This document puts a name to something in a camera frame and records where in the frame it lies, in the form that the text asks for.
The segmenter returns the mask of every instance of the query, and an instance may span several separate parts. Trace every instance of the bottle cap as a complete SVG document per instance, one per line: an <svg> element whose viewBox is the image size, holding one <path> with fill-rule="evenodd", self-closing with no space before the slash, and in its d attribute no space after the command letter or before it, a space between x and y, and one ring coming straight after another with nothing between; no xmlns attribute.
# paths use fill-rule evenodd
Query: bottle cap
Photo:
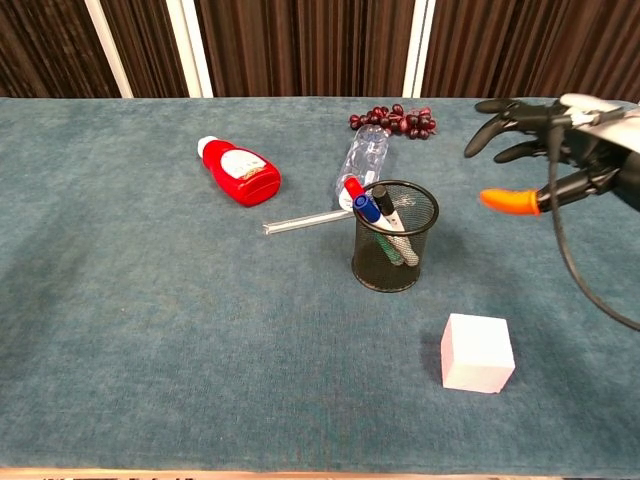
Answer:
<svg viewBox="0 0 640 480"><path fill-rule="evenodd" d="M207 145L207 143L213 142L214 140L218 140L218 137L209 135L208 137L203 137L198 140L198 156L200 158L202 158L202 155L204 154L204 147Z"/></svg>

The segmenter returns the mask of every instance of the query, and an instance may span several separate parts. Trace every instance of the foam block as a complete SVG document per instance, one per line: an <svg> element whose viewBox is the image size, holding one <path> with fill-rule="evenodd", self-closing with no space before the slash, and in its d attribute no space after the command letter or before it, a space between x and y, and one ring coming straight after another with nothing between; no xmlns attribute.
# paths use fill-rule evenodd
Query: foam block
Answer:
<svg viewBox="0 0 640 480"><path fill-rule="evenodd" d="M498 393L515 369L507 321L452 313L440 344L445 388Z"/></svg>

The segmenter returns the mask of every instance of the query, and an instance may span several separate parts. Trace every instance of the red grapes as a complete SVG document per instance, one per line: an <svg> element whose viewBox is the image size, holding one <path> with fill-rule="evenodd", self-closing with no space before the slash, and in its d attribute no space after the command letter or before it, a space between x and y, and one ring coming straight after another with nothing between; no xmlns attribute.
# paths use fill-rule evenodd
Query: red grapes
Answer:
<svg viewBox="0 0 640 480"><path fill-rule="evenodd" d="M353 114L349 117L349 126L357 130L363 125L380 125L387 134L406 135L410 139L421 138L426 140L436 133L436 121L433 118L431 108L412 108L405 113L399 103L395 103L391 109L384 105L376 105L365 115Z"/></svg>

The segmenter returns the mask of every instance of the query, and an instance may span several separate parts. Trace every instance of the white wall strip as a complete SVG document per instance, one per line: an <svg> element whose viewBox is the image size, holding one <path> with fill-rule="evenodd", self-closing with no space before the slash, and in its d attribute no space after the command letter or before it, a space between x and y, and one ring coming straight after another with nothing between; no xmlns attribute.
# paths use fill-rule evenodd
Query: white wall strip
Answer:
<svg viewBox="0 0 640 480"><path fill-rule="evenodd" d="M96 29L98 38L100 39L100 44L107 56L111 72L118 84L120 95L122 95L122 98L133 98L127 73L122 65L122 60L120 59L116 43L113 41L113 35L111 35L109 23L107 23L107 18L104 16L104 10L102 10L100 0L84 0L84 3L87 6L87 10L89 10L91 21L93 22L93 26Z"/></svg>
<svg viewBox="0 0 640 480"><path fill-rule="evenodd" d="M413 7L407 67L402 89L403 97L420 97L435 7L436 0L416 0Z"/></svg>
<svg viewBox="0 0 640 480"><path fill-rule="evenodd" d="M193 59L196 63L196 70L198 71L198 79L200 80L202 96L205 98L212 98L213 89L211 87L211 78L209 77L207 56L204 53L202 33L200 31L200 24L198 23L198 14L196 13L194 0L182 0L182 10L184 11L184 18L187 21L189 40L191 41Z"/></svg>
<svg viewBox="0 0 640 480"><path fill-rule="evenodd" d="M202 97L200 79L198 78L198 70L196 69L196 62L193 58L193 51L191 50L189 29L187 28L187 21L184 18L182 2L180 0L167 0L167 9L169 10L169 18L171 18L171 26L173 27L176 44L178 45L180 63L182 63L182 71L187 81L189 96L191 98Z"/></svg>

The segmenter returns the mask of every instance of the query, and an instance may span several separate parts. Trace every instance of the black cable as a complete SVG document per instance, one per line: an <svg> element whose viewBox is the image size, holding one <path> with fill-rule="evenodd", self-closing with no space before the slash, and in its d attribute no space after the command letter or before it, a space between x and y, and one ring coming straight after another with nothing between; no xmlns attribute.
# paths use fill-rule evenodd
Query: black cable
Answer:
<svg viewBox="0 0 640 480"><path fill-rule="evenodd" d="M564 140L564 129L561 126L554 126L549 131L549 200L551 202L551 215L553 216L553 228L556 232L556 240L558 241L558 248L560 249L560 255L562 256L562 260L564 264L567 266L569 273L575 280L582 293L593 302L593 304L602 310L604 313L609 315L614 320L626 325L627 327L640 331L640 323L634 322L628 317L625 317L621 313L618 313L609 305L607 305L600 297L598 297L595 293L591 291L591 289L587 286L584 279L578 272L576 268L576 264L573 260L573 256L571 252L569 252L569 247L567 245L567 238L564 235L564 229L562 227L562 223L560 221L560 205L558 203L558 191L557 191L557 183L556 176L558 173L558 162L560 161L560 147L562 145L562 141Z"/></svg>

